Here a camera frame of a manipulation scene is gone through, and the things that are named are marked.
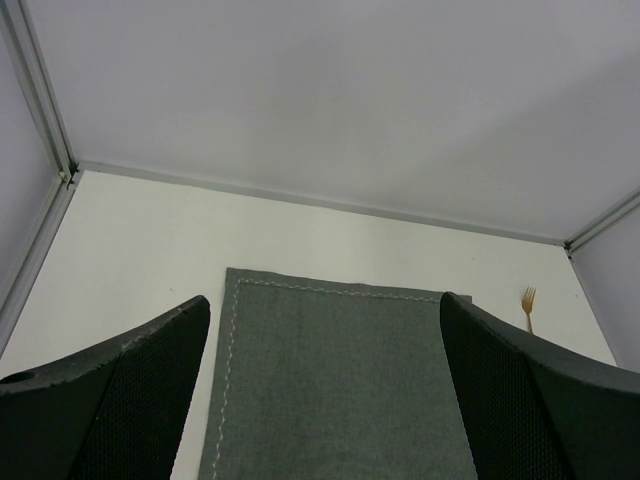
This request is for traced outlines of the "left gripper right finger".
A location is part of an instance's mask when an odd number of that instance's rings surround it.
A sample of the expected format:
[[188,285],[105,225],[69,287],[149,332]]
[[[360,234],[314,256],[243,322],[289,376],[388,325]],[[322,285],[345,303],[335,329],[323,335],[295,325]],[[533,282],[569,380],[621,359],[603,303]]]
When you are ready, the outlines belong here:
[[440,301],[440,329],[478,478],[638,478],[638,373],[452,292]]

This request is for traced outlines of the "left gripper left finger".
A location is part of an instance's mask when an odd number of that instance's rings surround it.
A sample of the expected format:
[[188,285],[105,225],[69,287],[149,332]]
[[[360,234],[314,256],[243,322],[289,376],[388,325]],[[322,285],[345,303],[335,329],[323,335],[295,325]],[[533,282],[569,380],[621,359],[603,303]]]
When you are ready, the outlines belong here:
[[1,381],[4,479],[168,479],[210,325],[196,296]]

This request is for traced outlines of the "gold fork black handle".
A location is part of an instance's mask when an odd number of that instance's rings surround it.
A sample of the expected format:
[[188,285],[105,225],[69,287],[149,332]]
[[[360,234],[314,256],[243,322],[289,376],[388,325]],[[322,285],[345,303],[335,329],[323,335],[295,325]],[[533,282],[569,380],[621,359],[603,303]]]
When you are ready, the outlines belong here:
[[524,293],[521,299],[521,307],[526,316],[527,330],[531,334],[534,333],[531,315],[533,312],[535,296],[536,296],[536,289],[534,287],[528,286],[524,290]]

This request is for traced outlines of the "grey cloth napkin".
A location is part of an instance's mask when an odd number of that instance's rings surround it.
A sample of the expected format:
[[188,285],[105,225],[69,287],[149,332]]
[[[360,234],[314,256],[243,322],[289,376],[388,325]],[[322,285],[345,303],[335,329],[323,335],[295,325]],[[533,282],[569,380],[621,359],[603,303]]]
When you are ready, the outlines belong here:
[[203,479],[472,479],[437,292],[228,269]]

